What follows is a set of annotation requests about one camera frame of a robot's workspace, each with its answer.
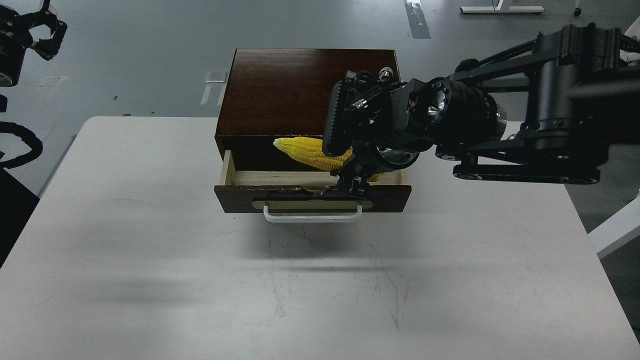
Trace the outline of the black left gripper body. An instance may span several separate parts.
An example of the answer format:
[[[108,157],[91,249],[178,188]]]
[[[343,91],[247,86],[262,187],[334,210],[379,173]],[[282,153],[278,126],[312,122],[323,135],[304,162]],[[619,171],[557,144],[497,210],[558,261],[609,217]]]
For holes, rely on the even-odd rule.
[[[1,21],[0,34],[0,86],[9,88],[19,82],[28,48],[28,30],[20,26],[17,18]]]

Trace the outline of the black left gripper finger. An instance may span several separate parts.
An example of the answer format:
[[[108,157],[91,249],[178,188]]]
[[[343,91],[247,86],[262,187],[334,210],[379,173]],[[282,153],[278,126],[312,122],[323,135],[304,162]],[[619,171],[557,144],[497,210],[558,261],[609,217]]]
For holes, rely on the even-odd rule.
[[[34,50],[45,61],[54,59],[66,36],[67,24],[58,18],[57,10],[51,6],[50,0],[42,0],[39,10],[24,14],[22,25],[30,38],[27,42],[28,48]],[[49,30],[48,38],[34,39],[31,30],[38,27],[46,27]]]

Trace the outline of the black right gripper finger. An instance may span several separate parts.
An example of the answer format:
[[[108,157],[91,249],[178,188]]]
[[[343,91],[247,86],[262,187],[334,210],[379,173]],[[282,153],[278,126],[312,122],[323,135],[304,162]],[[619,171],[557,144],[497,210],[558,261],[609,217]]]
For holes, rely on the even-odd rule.
[[[330,170],[329,174],[337,178],[337,189],[355,199],[370,198],[371,186],[368,182],[368,174],[359,173],[361,164],[357,160],[347,160],[343,166],[336,170]]]

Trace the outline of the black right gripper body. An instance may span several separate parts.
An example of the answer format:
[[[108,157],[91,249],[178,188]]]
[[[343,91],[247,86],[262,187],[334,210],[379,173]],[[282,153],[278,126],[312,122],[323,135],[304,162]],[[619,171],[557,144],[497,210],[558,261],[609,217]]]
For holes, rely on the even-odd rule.
[[[412,79],[391,95],[393,131],[382,141],[352,142],[361,171],[411,166],[432,146],[498,141],[501,121],[492,96],[457,80]]]

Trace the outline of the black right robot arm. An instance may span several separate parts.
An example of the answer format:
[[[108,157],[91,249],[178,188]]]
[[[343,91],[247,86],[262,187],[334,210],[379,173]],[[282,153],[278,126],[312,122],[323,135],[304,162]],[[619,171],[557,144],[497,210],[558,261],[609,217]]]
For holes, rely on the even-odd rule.
[[[435,148],[452,174],[485,182],[591,185],[616,143],[639,142],[639,41],[567,25],[428,82],[349,71],[334,85],[322,152],[352,154],[338,186],[366,199],[376,174]]]

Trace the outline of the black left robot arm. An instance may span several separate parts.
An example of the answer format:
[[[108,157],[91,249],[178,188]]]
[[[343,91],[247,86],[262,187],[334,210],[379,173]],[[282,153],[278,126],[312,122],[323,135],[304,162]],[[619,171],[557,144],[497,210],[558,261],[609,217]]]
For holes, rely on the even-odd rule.
[[[21,75],[26,51],[31,49],[46,61],[60,51],[67,24],[49,0],[43,0],[39,10],[20,14],[2,4],[0,7],[0,86],[15,87]],[[36,160],[43,143],[32,130],[17,123],[2,121],[1,132],[18,137],[29,151],[8,160],[1,160],[2,169],[13,169]]]

